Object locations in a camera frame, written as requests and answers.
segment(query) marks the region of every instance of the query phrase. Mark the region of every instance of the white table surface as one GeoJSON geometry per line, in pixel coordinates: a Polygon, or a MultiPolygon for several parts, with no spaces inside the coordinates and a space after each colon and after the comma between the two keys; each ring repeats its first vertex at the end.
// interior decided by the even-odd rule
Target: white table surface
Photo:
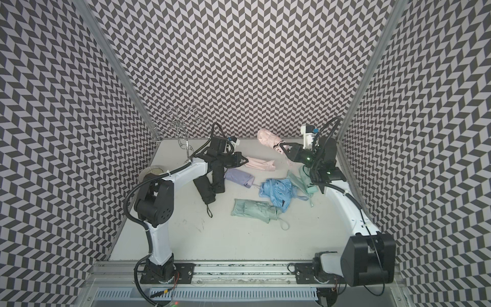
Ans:
{"type": "MultiPolygon", "coordinates": [[[[301,140],[286,141],[301,143],[301,140]]],[[[191,140],[196,149],[204,142],[191,140]]],[[[274,172],[240,167],[255,176],[256,184],[268,178],[285,178],[288,169],[299,175],[301,164],[293,163],[289,167],[284,155],[261,145],[258,140],[241,140],[237,151],[244,156],[275,160],[274,172]]],[[[172,170],[182,165],[185,159],[186,151],[179,148],[177,140],[164,140],[152,165],[172,170]]],[[[308,201],[292,200],[288,210],[281,215],[290,223],[290,229],[284,231],[279,221],[266,224],[257,219],[230,215],[235,198],[267,201],[268,198],[259,197],[257,188],[247,189],[226,180],[225,189],[225,193],[217,194],[216,201],[210,204],[213,218],[208,217],[206,205],[193,182],[175,192],[169,233],[176,260],[307,260],[319,251],[344,248],[344,236],[338,235],[342,229],[341,221],[329,199],[320,192],[313,196],[314,207],[310,207],[308,201]]],[[[143,228],[126,221],[109,259],[135,260],[147,252],[143,228]]]]}

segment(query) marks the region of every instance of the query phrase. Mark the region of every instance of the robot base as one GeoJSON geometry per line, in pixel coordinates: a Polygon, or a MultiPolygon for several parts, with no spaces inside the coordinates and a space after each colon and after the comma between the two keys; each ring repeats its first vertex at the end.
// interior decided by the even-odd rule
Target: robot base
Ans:
{"type": "Polygon", "coordinates": [[[194,273],[194,263],[174,263],[174,255],[163,265],[147,259],[141,274],[141,284],[172,284],[179,277],[179,284],[190,284],[194,273]]]}

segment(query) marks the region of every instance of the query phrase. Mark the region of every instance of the vent grille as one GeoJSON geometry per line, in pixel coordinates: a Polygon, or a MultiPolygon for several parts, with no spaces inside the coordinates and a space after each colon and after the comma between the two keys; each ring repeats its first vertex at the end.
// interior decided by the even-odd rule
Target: vent grille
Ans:
{"type": "MultiPolygon", "coordinates": [[[[165,288],[152,288],[151,294],[165,290],[165,288]]],[[[155,300],[181,300],[181,301],[314,301],[317,300],[315,288],[207,288],[207,289],[175,289],[155,300]]]]}
{"type": "Polygon", "coordinates": [[[126,299],[131,295],[131,289],[128,288],[100,288],[97,291],[98,299],[126,299]]]}

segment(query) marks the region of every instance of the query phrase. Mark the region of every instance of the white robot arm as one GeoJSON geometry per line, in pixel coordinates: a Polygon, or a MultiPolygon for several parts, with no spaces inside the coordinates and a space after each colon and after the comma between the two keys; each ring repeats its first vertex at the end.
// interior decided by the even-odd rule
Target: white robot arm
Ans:
{"type": "MultiPolygon", "coordinates": [[[[180,189],[190,181],[206,175],[208,172],[208,163],[203,159],[193,158],[191,165],[165,178],[166,181],[174,183],[174,191],[180,189]]],[[[169,221],[153,227],[149,221],[144,221],[148,225],[148,229],[152,238],[152,245],[154,247],[153,253],[149,260],[156,265],[164,265],[172,256],[169,241],[169,221]]]]}

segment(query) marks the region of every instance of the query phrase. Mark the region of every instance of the chevron patterned wall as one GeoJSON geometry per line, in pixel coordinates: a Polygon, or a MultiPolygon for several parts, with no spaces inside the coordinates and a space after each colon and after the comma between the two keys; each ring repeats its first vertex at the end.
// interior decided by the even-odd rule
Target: chevron patterned wall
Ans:
{"type": "Polygon", "coordinates": [[[239,137],[292,137],[344,115],[394,2],[87,1],[154,119],[201,110],[193,137],[215,121],[239,137]]]}
{"type": "Polygon", "coordinates": [[[154,146],[68,0],[2,0],[0,23],[0,305],[66,306],[154,146]]]}
{"type": "Polygon", "coordinates": [[[410,2],[344,139],[418,306],[491,306],[490,11],[410,2]]]}

